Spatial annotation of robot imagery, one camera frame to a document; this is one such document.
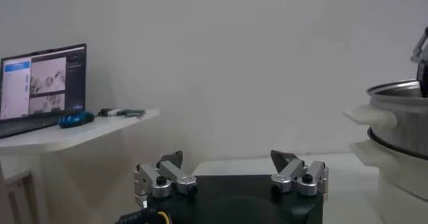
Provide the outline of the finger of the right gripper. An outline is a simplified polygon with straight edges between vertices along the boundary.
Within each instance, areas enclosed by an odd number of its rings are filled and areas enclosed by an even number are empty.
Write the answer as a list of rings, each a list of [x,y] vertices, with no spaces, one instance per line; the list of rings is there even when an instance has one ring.
[[[411,61],[418,64],[416,79],[422,97],[427,97],[427,27],[413,49]]]

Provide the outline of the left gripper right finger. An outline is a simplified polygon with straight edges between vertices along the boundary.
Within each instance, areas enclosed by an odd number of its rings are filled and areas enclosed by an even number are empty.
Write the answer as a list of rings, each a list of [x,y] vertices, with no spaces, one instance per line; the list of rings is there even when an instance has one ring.
[[[271,150],[271,160],[277,173],[270,177],[271,192],[279,197],[292,191],[305,197],[328,196],[329,168],[322,161],[309,166],[295,154]]]

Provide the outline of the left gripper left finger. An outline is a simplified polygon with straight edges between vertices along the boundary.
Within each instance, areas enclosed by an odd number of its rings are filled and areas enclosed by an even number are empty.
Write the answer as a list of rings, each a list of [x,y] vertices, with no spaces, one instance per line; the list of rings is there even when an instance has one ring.
[[[148,196],[155,199],[166,199],[173,193],[193,197],[197,194],[197,178],[181,169],[183,151],[178,150],[161,156],[160,160],[151,164],[138,164],[133,172],[134,200],[145,209],[148,207]]]

